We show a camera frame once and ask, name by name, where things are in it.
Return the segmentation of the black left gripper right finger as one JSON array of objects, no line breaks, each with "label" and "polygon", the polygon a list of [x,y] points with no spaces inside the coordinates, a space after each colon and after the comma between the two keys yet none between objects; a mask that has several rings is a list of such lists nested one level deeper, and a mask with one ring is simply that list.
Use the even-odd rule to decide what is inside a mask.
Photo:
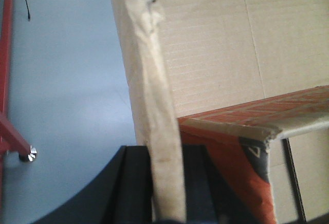
[{"label": "black left gripper right finger", "polygon": [[203,145],[182,147],[187,223],[259,223],[215,168]]}]

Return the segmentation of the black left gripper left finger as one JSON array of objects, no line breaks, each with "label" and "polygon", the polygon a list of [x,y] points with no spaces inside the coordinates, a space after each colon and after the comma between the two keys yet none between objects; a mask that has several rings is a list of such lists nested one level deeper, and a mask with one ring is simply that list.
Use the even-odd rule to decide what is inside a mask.
[{"label": "black left gripper left finger", "polygon": [[37,223],[151,223],[152,181],[145,146],[122,146],[99,175]]}]

